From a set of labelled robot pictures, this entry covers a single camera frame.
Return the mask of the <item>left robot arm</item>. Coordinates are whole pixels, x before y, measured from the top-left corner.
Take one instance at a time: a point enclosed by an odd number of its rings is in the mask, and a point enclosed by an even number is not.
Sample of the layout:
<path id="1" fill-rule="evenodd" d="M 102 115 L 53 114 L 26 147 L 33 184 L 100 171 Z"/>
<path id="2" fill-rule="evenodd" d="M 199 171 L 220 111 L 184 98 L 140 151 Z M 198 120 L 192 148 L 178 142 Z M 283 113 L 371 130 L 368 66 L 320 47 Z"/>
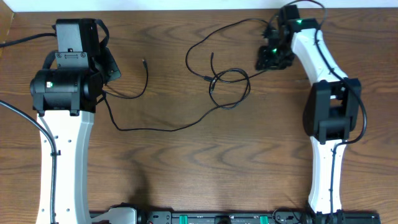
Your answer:
<path id="1" fill-rule="evenodd" d="M 41 134 L 37 223 L 91 223 L 87 160 L 97 98 L 121 77 L 100 19 L 57 19 L 58 49 L 30 83 Z"/>

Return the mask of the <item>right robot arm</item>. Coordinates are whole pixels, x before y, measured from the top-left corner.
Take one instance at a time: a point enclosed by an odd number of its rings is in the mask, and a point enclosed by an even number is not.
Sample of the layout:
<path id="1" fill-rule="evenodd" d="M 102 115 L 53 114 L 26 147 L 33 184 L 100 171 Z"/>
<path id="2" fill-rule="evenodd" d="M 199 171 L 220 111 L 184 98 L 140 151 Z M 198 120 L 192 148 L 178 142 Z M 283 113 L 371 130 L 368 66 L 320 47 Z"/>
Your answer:
<path id="1" fill-rule="evenodd" d="M 267 25 L 267 45 L 259 49 L 256 70 L 283 70 L 298 58 L 311 89 L 302 122 L 312 144 L 310 213 L 304 223 L 346 223 L 340 200 L 343 154 L 352 144 L 358 113 L 364 111 L 361 84 L 348 78 L 334 61 L 323 40 L 322 23 L 300 17 L 296 1 L 274 15 L 277 27 Z"/>

